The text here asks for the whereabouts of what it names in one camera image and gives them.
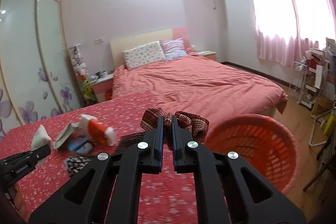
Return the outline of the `person's left hand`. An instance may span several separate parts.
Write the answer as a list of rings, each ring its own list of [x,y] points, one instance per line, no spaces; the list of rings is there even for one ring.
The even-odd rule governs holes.
[[[14,206],[18,212],[18,214],[27,222],[29,219],[28,217],[28,210],[27,205],[25,203],[25,200],[23,199],[23,196],[19,190],[19,185],[15,184],[14,188],[16,190],[16,194],[14,197]]]

